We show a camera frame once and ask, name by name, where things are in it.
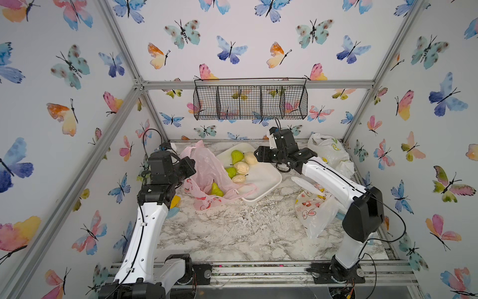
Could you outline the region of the pink plastic bag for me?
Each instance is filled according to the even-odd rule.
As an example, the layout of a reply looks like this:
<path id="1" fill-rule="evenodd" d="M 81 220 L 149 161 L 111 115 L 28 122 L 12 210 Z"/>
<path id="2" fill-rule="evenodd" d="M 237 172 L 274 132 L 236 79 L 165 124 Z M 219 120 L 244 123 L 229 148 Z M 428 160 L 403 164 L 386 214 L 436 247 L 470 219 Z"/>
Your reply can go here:
<path id="1" fill-rule="evenodd" d="M 236 191 L 244 186 L 252 186 L 253 190 L 250 193 L 255 192 L 254 184 L 235 184 L 228 177 L 222 162 L 205 147 L 202 140 L 187 147 L 180 154 L 181 158 L 187 156 L 195 160 L 196 173 L 185 180 L 184 189 L 190 197 L 195 199 L 196 210 L 204 211 L 239 199 L 241 195 Z M 224 192 L 223 197 L 210 195 L 213 182 L 216 182 Z"/>

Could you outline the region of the green pear bottom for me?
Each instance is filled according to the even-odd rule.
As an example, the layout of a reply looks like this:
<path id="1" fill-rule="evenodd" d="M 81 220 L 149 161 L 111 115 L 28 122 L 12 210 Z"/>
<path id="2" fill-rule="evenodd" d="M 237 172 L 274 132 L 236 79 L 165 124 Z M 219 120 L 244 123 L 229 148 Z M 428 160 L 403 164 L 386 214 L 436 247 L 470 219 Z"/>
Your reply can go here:
<path id="1" fill-rule="evenodd" d="M 211 188 L 211 191 L 210 191 L 210 195 L 223 197 L 224 192 L 219 188 L 219 185 L 216 182 L 213 182 L 212 183 L 212 188 Z"/>

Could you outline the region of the clear white plastic bag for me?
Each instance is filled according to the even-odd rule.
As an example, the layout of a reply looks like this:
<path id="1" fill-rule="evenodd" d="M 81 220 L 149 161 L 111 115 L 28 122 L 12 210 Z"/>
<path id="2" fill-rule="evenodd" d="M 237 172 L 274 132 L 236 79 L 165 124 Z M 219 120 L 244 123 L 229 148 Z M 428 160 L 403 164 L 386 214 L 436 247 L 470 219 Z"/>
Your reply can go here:
<path id="1" fill-rule="evenodd" d="M 308 238 L 317 239 L 334 219 L 345 218 L 344 206 L 320 184 L 297 176 L 291 180 L 302 188 L 296 198 L 295 211 Z"/>

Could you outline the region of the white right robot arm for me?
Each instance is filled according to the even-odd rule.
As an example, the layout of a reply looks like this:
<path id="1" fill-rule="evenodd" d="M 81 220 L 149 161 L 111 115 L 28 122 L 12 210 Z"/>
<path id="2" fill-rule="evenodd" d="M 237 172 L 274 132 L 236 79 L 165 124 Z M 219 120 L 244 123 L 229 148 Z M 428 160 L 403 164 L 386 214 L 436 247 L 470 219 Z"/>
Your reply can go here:
<path id="1" fill-rule="evenodd" d="M 295 181 L 310 193 L 318 193 L 313 181 L 320 184 L 332 197 L 317 211 L 319 218 L 330 223 L 340 208 L 345 210 L 342 227 L 345 231 L 339 250 L 331 259 L 334 280 L 344 282 L 356 274 L 366 243 L 384 222 L 382 193 L 377 188 L 357 184 L 327 166 L 316 152 L 299 148 L 289 129 L 270 129 L 269 146 L 255 150 L 259 162 L 284 164 L 300 177 Z"/>

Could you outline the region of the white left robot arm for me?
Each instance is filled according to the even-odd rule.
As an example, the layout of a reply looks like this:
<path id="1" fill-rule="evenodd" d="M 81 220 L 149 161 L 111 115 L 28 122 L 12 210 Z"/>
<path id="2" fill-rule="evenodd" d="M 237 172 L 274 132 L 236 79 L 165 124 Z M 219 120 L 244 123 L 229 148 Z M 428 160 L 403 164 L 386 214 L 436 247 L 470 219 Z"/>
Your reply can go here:
<path id="1" fill-rule="evenodd" d="M 171 151 L 150 155 L 149 183 L 138 195 L 138 215 L 127 253 L 115 279 L 99 291 L 101 299 L 165 299 L 175 284 L 195 277 L 189 254 L 170 255 L 154 278 L 154 256 L 179 183 L 196 173 L 195 161 Z"/>

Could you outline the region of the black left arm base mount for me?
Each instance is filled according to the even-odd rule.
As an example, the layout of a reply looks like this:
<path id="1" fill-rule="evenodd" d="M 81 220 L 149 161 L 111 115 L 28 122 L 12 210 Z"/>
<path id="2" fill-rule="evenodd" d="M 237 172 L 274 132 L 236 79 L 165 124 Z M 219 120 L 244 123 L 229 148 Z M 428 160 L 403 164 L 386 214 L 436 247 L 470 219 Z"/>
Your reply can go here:
<path id="1" fill-rule="evenodd" d="M 193 263 L 189 254 L 172 254 L 165 262 L 170 260 L 183 260 L 184 274 L 175 281 L 176 285 L 210 285 L 212 278 L 212 265 L 208 263 Z"/>

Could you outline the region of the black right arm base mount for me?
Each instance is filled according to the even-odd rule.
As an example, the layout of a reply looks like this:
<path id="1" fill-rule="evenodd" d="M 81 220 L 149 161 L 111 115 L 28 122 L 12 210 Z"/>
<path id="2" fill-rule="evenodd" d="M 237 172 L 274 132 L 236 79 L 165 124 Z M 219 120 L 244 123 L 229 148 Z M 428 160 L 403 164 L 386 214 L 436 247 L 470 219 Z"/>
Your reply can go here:
<path id="1" fill-rule="evenodd" d="M 312 275 L 315 284 L 365 283 L 365 274 L 359 262 L 347 269 L 335 256 L 330 262 L 314 262 L 305 271 Z"/>

